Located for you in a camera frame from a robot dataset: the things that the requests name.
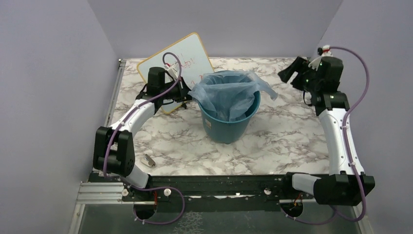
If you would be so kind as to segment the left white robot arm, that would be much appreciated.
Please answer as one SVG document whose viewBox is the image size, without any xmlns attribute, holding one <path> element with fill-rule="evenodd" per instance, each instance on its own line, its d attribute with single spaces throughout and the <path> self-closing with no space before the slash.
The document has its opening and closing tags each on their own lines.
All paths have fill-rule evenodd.
<svg viewBox="0 0 413 234">
<path fill-rule="evenodd" d="M 132 107 L 109 127 L 97 129 L 94 140 L 93 168 L 116 174 L 135 187 L 141 200 L 151 198 L 153 187 L 150 175 L 135 165 L 133 138 L 144 123 L 153 117 L 165 100 L 171 104 L 189 100 L 190 89 L 184 82 L 180 68 L 151 67 L 148 82 L 137 95 Z"/>
</svg>

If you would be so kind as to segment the teal plastic trash bin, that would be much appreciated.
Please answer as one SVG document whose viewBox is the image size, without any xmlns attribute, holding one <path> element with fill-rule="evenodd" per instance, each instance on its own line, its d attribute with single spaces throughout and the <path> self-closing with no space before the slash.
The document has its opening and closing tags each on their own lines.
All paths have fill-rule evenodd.
<svg viewBox="0 0 413 234">
<path fill-rule="evenodd" d="M 198 106 L 201 110 L 203 127 L 207 135 L 213 141 L 225 144 L 230 144 L 240 139 L 241 136 L 244 134 L 250 119 L 257 112 L 261 102 L 260 92 L 256 92 L 254 96 L 255 100 L 252 106 L 247 110 L 246 118 L 234 122 L 221 121 L 216 118 L 213 118 L 212 116 L 207 114 L 205 110 L 201 107 L 201 105 L 198 103 Z"/>
</svg>

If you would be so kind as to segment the blue plastic trash bag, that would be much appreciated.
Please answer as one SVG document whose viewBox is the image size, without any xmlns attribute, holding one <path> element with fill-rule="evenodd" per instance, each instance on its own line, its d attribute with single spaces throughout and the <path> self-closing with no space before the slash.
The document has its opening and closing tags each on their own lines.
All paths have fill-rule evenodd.
<svg viewBox="0 0 413 234">
<path fill-rule="evenodd" d="M 188 94 L 213 118 L 234 122 L 246 118 L 255 100 L 254 94 L 261 91 L 272 100 L 278 97 L 254 72 L 225 70 L 205 74 Z"/>
</svg>

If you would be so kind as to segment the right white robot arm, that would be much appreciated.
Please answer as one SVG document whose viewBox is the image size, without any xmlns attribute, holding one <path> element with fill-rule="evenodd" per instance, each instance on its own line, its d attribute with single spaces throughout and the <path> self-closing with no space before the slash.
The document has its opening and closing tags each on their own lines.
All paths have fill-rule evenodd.
<svg viewBox="0 0 413 234">
<path fill-rule="evenodd" d="M 329 174 L 322 177 L 288 172 L 281 192 L 294 198 L 300 192 L 312 195 L 321 205 L 356 206 L 375 186 L 374 177 L 366 175 L 355 151 L 350 131 L 350 105 L 347 96 L 338 90 L 343 70 L 342 60 L 321 57 L 313 67 L 310 61 L 297 57 L 278 73 L 287 83 L 294 73 L 293 88 L 310 93 L 310 107 L 319 118 L 329 154 Z"/>
</svg>

